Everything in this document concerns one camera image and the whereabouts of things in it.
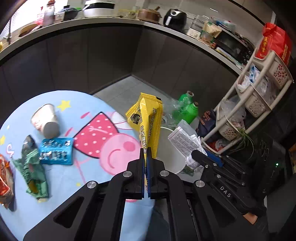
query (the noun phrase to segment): round table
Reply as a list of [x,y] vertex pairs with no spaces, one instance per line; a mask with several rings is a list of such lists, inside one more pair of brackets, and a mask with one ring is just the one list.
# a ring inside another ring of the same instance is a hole
[[[26,193],[27,184],[12,162],[15,200],[8,210],[0,207],[7,227],[18,240],[73,195],[86,182],[106,182],[124,170],[129,161],[138,159],[140,142],[126,120],[104,101],[76,91],[53,91],[36,96],[19,106],[0,129],[0,153],[7,160],[21,157],[23,141],[31,135],[39,145],[44,139],[31,124],[34,112],[51,103],[60,124],[59,137],[74,137],[73,165],[43,165],[49,199],[38,203]],[[87,148],[80,147],[89,136]],[[144,240],[154,201],[127,200],[120,240]]]

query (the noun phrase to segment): red shopping bag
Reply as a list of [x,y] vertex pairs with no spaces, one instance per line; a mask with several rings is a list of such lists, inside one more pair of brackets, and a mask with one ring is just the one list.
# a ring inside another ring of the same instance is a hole
[[274,50],[286,65],[289,63],[292,44],[291,40],[283,29],[273,23],[266,23],[263,28],[263,40],[256,57],[264,58],[269,50]]

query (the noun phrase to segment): yellow snack wrapper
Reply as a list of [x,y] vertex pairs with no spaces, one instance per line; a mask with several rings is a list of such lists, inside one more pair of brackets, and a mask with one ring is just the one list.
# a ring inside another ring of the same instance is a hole
[[152,157],[156,158],[162,114],[161,99],[144,93],[141,93],[138,102],[126,113],[129,125],[139,132],[145,166],[148,147],[151,147]]

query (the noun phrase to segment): metal screw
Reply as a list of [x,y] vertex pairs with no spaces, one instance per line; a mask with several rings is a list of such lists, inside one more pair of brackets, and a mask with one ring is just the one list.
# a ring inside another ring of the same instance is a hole
[[195,183],[196,186],[198,186],[199,188],[202,188],[205,186],[205,183],[202,180],[198,180]]
[[163,170],[159,174],[163,177],[167,177],[170,173],[167,170]]
[[124,177],[130,177],[132,175],[132,172],[130,171],[125,171],[123,174],[122,174]]
[[88,188],[94,188],[94,187],[96,187],[96,182],[94,182],[94,181],[90,181],[90,182],[87,183],[86,186],[87,186]]

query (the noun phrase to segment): blue blister pack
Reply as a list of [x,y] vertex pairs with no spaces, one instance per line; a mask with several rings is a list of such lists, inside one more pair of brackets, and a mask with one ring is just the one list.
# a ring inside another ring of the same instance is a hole
[[44,139],[39,147],[41,164],[72,165],[73,138]]

